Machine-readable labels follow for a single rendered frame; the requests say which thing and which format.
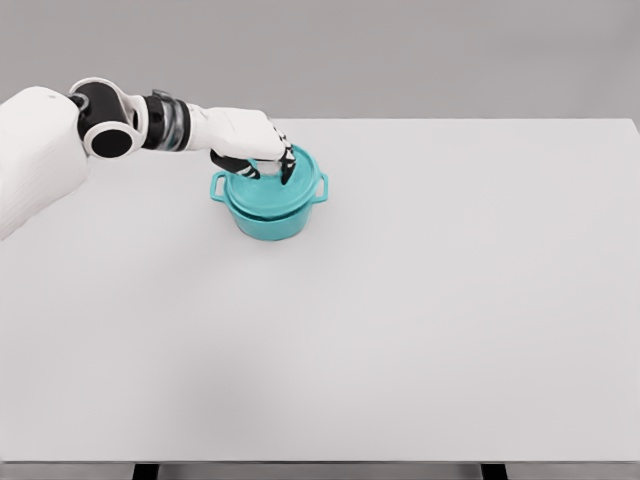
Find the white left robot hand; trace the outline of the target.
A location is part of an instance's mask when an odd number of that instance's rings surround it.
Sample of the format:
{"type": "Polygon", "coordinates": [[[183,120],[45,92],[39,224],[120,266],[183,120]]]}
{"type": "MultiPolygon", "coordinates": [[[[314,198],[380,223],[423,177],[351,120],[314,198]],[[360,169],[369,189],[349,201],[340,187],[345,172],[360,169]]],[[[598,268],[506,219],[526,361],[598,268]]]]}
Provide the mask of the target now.
{"type": "Polygon", "coordinates": [[[267,164],[266,175],[279,168],[280,182],[286,185],[296,168],[293,146],[261,110],[214,107],[207,109],[210,159],[222,170],[258,180],[261,171],[252,164],[267,164]]]}

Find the teal pot lid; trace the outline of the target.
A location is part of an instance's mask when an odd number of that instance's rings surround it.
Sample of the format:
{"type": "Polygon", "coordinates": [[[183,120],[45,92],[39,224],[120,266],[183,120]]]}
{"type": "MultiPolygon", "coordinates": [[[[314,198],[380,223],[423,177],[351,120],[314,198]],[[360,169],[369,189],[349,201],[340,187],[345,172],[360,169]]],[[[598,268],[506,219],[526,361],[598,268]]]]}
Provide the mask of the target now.
{"type": "Polygon", "coordinates": [[[297,210],[316,194],[320,182],[320,168],[313,156],[294,145],[295,169],[288,182],[281,183],[281,175],[262,175],[249,179],[226,172],[224,192],[240,211],[251,216],[271,218],[297,210]]]}

